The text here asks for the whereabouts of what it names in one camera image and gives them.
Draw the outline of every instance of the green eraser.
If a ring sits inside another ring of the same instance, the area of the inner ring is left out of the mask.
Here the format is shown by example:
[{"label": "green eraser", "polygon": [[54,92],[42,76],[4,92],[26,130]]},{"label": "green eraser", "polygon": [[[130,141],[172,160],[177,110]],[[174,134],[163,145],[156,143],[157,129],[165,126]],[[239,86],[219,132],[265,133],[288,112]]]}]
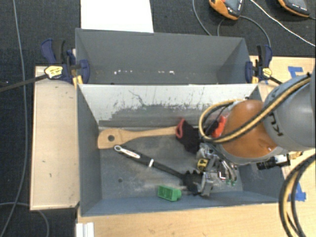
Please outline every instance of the green eraser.
[{"label": "green eraser", "polygon": [[169,201],[177,201],[182,196],[181,190],[160,185],[158,187],[158,197]]}]

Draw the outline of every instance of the black carpet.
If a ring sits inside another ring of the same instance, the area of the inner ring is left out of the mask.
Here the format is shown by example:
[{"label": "black carpet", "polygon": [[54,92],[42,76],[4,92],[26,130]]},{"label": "black carpet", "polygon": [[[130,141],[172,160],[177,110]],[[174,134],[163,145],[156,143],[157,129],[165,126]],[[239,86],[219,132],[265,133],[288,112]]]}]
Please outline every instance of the black carpet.
[{"label": "black carpet", "polygon": [[[150,0],[155,32],[198,34],[206,33],[196,20],[192,0]],[[286,27],[315,43],[315,20],[302,19],[282,9],[276,0],[255,0],[272,17]],[[316,0],[306,0],[315,17]],[[68,47],[75,47],[75,28],[80,26],[79,0],[16,0],[18,22],[26,68],[26,79],[34,76],[34,67],[45,60],[40,53],[40,43],[47,38],[64,38]],[[195,0],[197,13],[208,31],[216,35],[223,19],[208,5],[207,0]],[[315,48],[286,32],[264,15],[249,0],[245,1],[243,16],[260,24],[272,41],[274,56],[315,57]],[[225,20],[221,35],[246,39],[249,54],[257,55],[256,46],[266,44],[259,28],[244,19]],[[12,0],[0,0],[0,81],[15,83],[22,79],[21,61],[14,23]],[[32,141],[33,87],[27,86],[29,148],[28,168],[19,201],[28,203]],[[24,109],[23,90],[14,89],[0,93],[0,203],[15,199],[22,174],[24,159]],[[0,207],[0,232],[11,206]],[[44,212],[51,226],[50,236],[74,235],[75,211],[72,209]],[[5,236],[45,236],[44,221],[23,207],[17,207]]]}]

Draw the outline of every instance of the cable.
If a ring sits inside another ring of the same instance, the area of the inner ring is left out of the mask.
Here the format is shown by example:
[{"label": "cable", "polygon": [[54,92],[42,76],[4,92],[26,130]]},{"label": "cable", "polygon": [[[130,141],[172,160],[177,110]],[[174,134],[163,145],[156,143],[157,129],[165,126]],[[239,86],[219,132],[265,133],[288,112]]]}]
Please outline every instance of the cable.
[{"label": "cable", "polygon": [[[24,67],[24,59],[23,59],[23,53],[22,53],[22,44],[21,44],[21,38],[20,38],[20,32],[19,32],[19,26],[18,26],[18,18],[17,18],[17,13],[16,13],[16,5],[15,5],[15,0],[12,0],[13,2],[13,10],[14,10],[14,18],[15,18],[15,27],[16,27],[16,33],[18,36],[18,43],[19,43],[19,51],[20,51],[20,58],[21,58],[21,67],[22,67],[22,79],[23,81],[25,81],[25,67]],[[24,179],[25,179],[25,174],[26,174],[26,167],[27,167],[27,160],[28,160],[28,111],[27,111],[27,100],[26,100],[26,86],[23,86],[23,102],[24,102],[24,120],[25,120],[25,145],[24,145],[24,163],[23,163],[23,171],[22,171],[22,177],[21,177],[21,181],[20,181],[20,185],[19,185],[19,189],[16,195],[16,198],[14,200],[14,202],[12,203],[12,209],[11,212],[9,214],[9,217],[4,225],[4,228],[2,230],[2,233],[0,235],[0,237],[3,237],[9,222],[12,218],[14,209],[16,207],[16,205],[18,204],[18,200],[20,198],[20,194],[22,191],[22,186],[24,183]]]},{"label": "cable", "polygon": [[[297,167],[295,167],[290,174],[287,176],[286,180],[283,183],[283,186],[280,190],[279,195],[279,214],[281,218],[281,222],[283,224],[283,228],[286,234],[289,237],[294,237],[296,235],[300,237],[305,237],[305,234],[300,226],[298,216],[296,213],[295,208],[295,194],[297,184],[305,172],[305,170],[316,160],[316,156],[312,155],[301,162]],[[291,193],[291,206],[292,206],[292,214],[294,218],[294,222],[296,227],[294,226],[293,222],[291,221],[288,213],[286,212],[286,203],[288,201],[289,194]]]},{"label": "cable", "polygon": [[[245,17],[245,16],[239,16],[239,17],[240,17],[240,18],[247,19],[247,20],[249,20],[250,22],[254,23],[256,26],[258,26],[259,29],[260,29],[260,30],[264,33],[264,35],[266,36],[269,47],[271,47],[270,38],[269,38],[267,32],[262,28],[262,26],[260,26],[256,21],[254,21],[254,20],[251,19],[251,18],[248,18],[248,17]],[[218,24],[218,26],[217,26],[217,36],[220,36],[220,35],[219,35],[219,29],[220,29],[222,23],[224,22],[224,20],[225,20],[225,19],[223,19],[223,20]]]},{"label": "cable", "polygon": [[276,20],[275,18],[273,18],[272,16],[270,16],[259,4],[257,4],[254,0],[250,0],[252,3],[254,3],[264,14],[266,14],[270,19],[272,19],[273,21],[275,21],[276,23],[278,23],[282,28],[284,28],[285,30],[287,30],[289,33],[293,34],[294,36],[298,37],[299,39],[301,39],[302,41],[306,42],[307,44],[315,47],[315,44],[307,41],[306,39],[302,38],[301,36],[299,36],[298,34],[296,34],[295,32],[291,31],[290,29],[286,28],[284,25],[282,25],[278,20]]},{"label": "cable", "polygon": [[31,79],[28,79],[28,80],[23,80],[21,82],[17,82],[15,84],[12,84],[12,85],[9,85],[9,86],[5,86],[5,87],[2,87],[0,88],[0,93],[1,92],[4,92],[4,91],[7,91],[7,90],[10,90],[10,89],[14,89],[14,88],[17,88],[17,87],[20,87],[20,86],[25,86],[29,83],[33,83],[33,82],[36,82],[36,81],[39,81],[39,80],[43,80],[43,79],[47,79],[47,75],[41,75],[39,77],[35,77],[35,78],[31,78]]},{"label": "cable", "polygon": [[195,14],[195,16],[196,16],[196,18],[197,18],[198,23],[202,26],[203,30],[204,30],[208,35],[212,36],[212,34],[209,33],[209,31],[205,28],[205,26],[202,24],[200,18],[198,17],[198,14],[197,14],[197,11],[196,11],[196,6],[195,6],[194,1],[195,1],[195,0],[192,0],[192,6],[193,6],[193,11],[194,11],[194,14]]},{"label": "cable", "polygon": [[[5,206],[5,205],[13,205],[14,203],[13,202],[9,202],[9,203],[0,203],[0,206]],[[29,205],[27,203],[16,203],[16,205],[19,205],[19,206],[24,206],[24,207],[27,207],[29,208]],[[47,217],[45,216],[44,213],[42,213],[41,211],[36,211],[37,213],[40,214],[40,216],[43,218],[43,220],[45,221],[45,224],[46,224],[46,237],[49,236],[49,223],[48,223],[48,219]]]},{"label": "cable", "polygon": [[213,144],[226,143],[226,142],[230,142],[234,139],[237,139],[237,138],[243,136],[244,134],[246,134],[247,132],[249,132],[259,122],[261,122],[263,119],[265,119],[269,113],[274,111],[293,92],[295,92],[296,90],[298,90],[299,88],[301,88],[305,84],[309,83],[310,81],[311,81],[310,76],[303,77],[301,80],[297,81],[295,84],[291,85],[289,88],[285,89],[282,93],[280,93],[273,101],[271,101],[267,106],[265,106],[257,115],[252,117],[250,120],[248,120],[246,123],[244,123],[241,127],[237,128],[237,129],[233,130],[232,132],[229,132],[223,136],[220,136],[218,138],[208,137],[204,133],[203,126],[202,126],[204,116],[208,112],[212,111],[212,109],[214,109],[220,105],[226,104],[229,101],[234,101],[234,100],[228,100],[228,101],[210,106],[202,113],[202,115],[199,118],[199,122],[198,122],[199,132],[205,140],[207,140]]}]

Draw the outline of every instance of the gray bin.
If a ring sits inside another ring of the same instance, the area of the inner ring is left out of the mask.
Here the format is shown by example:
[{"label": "gray bin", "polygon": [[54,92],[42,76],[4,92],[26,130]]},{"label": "gray bin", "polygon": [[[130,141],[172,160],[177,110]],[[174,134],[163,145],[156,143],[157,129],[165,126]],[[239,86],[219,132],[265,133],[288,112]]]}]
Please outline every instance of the gray bin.
[{"label": "gray bin", "polygon": [[[158,185],[181,189],[178,178],[131,161],[113,149],[97,148],[99,132],[108,127],[145,130],[173,126],[181,118],[197,126],[200,114],[208,106],[251,95],[255,85],[240,84],[244,82],[242,63],[249,59],[246,59],[243,39],[77,29],[76,40],[77,44],[80,42],[76,46],[77,58],[88,59],[92,72],[89,84],[77,88],[82,216],[277,202],[284,181],[280,169],[258,171],[255,165],[241,167],[234,187],[220,184],[209,198],[183,192],[180,200],[170,202],[157,196]],[[167,51],[158,55],[156,51],[163,47]],[[184,55],[184,50],[191,51]],[[150,53],[152,63],[147,56]],[[196,57],[196,62],[186,64],[190,57]],[[127,64],[132,70],[129,76],[124,74],[129,73],[124,72],[124,69],[128,71]],[[174,71],[174,74],[166,75],[162,71]],[[186,73],[193,76],[186,78]],[[124,146],[182,173],[196,168],[195,155],[186,152],[175,136],[140,138]]]}]

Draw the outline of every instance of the wooden spoon handle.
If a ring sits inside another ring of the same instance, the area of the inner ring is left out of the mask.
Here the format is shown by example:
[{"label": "wooden spoon handle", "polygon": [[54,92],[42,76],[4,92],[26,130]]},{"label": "wooden spoon handle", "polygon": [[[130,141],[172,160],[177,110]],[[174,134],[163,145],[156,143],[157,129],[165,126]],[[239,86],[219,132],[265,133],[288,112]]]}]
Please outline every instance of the wooden spoon handle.
[{"label": "wooden spoon handle", "polygon": [[146,130],[146,131],[128,131],[118,128],[103,130],[98,137],[98,148],[108,149],[115,145],[121,145],[127,141],[142,137],[175,135],[176,126]]}]

